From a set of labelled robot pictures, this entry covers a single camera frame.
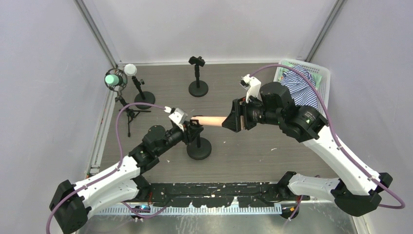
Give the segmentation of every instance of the foam tube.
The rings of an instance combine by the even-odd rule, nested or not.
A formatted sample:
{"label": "foam tube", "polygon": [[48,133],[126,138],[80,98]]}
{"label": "foam tube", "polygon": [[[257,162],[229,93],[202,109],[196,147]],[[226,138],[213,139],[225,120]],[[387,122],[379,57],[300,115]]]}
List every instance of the foam tube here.
{"label": "foam tube", "polygon": [[192,120],[198,120],[201,125],[222,127],[222,122],[226,119],[223,116],[194,116]]}

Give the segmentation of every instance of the white wall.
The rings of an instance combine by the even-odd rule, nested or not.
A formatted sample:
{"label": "white wall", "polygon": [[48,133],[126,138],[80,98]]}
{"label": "white wall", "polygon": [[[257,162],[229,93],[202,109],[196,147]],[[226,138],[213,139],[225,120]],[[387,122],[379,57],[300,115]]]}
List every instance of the white wall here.
{"label": "white wall", "polygon": [[308,55],[336,0],[86,0],[117,61],[275,61]]}
{"label": "white wall", "polygon": [[73,1],[0,8],[0,232],[40,234],[57,185],[84,178],[110,64]]}
{"label": "white wall", "polygon": [[[313,63],[330,69],[328,108],[338,135],[366,163],[390,173],[406,209],[378,208],[374,233],[411,233],[413,1],[347,1]],[[383,203],[397,202],[385,195]]]}

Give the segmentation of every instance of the small white object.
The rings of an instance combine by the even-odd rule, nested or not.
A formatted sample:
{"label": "small white object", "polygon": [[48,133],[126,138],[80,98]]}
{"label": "small white object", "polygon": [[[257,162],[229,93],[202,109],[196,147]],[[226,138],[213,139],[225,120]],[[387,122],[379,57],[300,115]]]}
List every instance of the small white object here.
{"label": "small white object", "polygon": [[165,111],[166,113],[170,114],[170,112],[172,111],[172,108],[166,106],[164,111]]}
{"label": "small white object", "polygon": [[241,86],[247,90],[245,100],[247,103],[249,103],[250,96],[253,96],[255,98],[258,97],[261,88],[261,81],[255,77],[250,77],[249,74],[243,77],[243,81],[247,84],[247,86],[243,86],[242,84]]}
{"label": "small white object", "polygon": [[127,65],[125,66],[125,68],[124,68],[123,71],[125,72],[125,74],[126,74],[127,76],[133,77],[134,75],[136,75],[136,72],[137,72],[138,70],[136,69],[136,66],[135,66],[135,65],[129,63],[129,64],[127,64]]}
{"label": "small white object", "polygon": [[183,123],[187,119],[188,114],[182,109],[176,108],[175,111],[169,115],[170,120],[175,123],[182,131],[184,131]]}

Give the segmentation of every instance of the cable clip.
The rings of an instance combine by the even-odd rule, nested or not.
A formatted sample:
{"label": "cable clip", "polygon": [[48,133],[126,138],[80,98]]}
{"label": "cable clip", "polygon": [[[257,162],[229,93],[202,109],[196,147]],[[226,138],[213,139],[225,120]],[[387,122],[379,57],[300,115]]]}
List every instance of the cable clip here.
{"label": "cable clip", "polygon": [[372,175],[372,177],[367,178],[369,181],[372,181],[373,179],[376,179],[375,175]]}
{"label": "cable clip", "polygon": [[165,106],[165,110],[164,110],[166,113],[168,113],[168,114],[172,114],[172,108],[170,108],[170,107],[168,107],[168,106]]}

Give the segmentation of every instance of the round black base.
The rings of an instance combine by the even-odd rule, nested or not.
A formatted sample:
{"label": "round black base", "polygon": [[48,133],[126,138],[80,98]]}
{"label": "round black base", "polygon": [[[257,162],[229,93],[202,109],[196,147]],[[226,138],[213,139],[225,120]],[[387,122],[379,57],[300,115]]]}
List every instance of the round black base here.
{"label": "round black base", "polygon": [[212,152],[212,146],[209,140],[201,137],[201,147],[196,146],[196,140],[187,146],[188,156],[194,160],[202,160],[207,158]]}
{"label": "round black base", "polygon": [[189,85],[189,93],[196,97],[196,98],[200,98],[205,96],[208,93],[208,85],[207,83],[205,83],[204,81],[200,80],[199,81],[199,88],[196,87],[196,81],[192,82]]}
{"label": "round black base", "polygon": [[[145,100],[142,99],[141,95],[138,94],[135,97],[135,102],[144,102],[144,103],[150,103],[150,104],[155,104],[155,95],[153,93],[144,91],[143,95],[145,95]],[[145,106],[145,105],[136,105],[137,108],[141,110],[146,110],[149,109],[150,106]]]}

